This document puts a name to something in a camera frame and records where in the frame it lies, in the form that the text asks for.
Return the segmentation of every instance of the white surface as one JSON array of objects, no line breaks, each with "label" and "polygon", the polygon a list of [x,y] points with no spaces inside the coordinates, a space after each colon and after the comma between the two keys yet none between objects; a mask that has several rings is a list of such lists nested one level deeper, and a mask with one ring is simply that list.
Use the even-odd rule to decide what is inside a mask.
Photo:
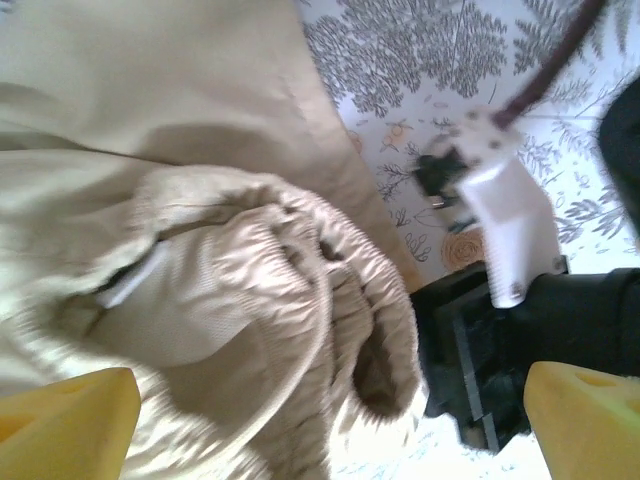
[{"label": "white surface", "polygon": [[169,246],[167,241],[156,243],[151,252],[140,263],[124,274],[115,285],[95,294],[98,305],[102,305],[104,308],[113,308],[120,305],[151,275],[161,262],[167,259],[168,253]]},{"label": "white surface", "polygon": [[[580,2],[298,0],[325,85],[426,278],[448,273],[441,256],[446,232],[415,188],[409,162],[449,121],[478,105],[496,108],[516,93]],[[552,199],[574,273],[640,265],[594,138],[607,104],[640,74],[639,32],[640,1],[611,0],[581,55],[517,125],[524,133],[518,158]],[[345,474],[549,478],[532,438],[491,457],[461,447],[447,418],[425,420],[418,445],[395,464],[353,466]]]}]

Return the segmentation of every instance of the metal bolt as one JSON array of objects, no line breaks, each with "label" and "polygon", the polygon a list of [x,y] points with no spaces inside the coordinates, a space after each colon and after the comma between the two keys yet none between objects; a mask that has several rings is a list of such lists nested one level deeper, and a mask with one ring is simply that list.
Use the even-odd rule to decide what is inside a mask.
[{"label": "metal bolt", "polygon": [[524,287],[519,283],[511,285],[511,298],[517,299],[524,296]]},{"label": "metal bolt", "polygon": [[431,202],[431,205],[433,205],[433,208],[444,207],[444,199],[439,195],[433,195],[429,197],[429,201]]},{"label": "metal bolt", "polygon": [[556,257],[553,259],[554,270],[564,270],[564,257]]}]

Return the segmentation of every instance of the wire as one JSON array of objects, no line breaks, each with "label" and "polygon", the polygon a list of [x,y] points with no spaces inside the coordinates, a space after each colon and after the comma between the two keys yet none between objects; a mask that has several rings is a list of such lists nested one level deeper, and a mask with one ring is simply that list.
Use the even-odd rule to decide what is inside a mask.
[{"label": "wire", "polygon": [[606,0],[585,0],[583,2],[576,19],[569,25],[564,38],[538,74],[519,95],[511,99],[504,109],[494,114],[493,122],[498,128],[505,130],[529,106],[540,101],[558,73],[569,62],[584,37],[589,33],[606,3]]}]

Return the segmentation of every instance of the white fabric tag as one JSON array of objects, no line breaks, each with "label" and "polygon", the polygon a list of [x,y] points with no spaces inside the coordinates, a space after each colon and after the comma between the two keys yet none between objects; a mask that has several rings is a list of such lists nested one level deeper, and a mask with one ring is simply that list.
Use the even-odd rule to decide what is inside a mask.
[{"label": "white fabric tag", "polygon": [[155,268],[163,262],[169,253],[167,241],[154,245],[138,264],[122,276],[112,287],[96,293],[96,302],[104,308],[113,308],[120,305],[140,284],[149,276]]}]

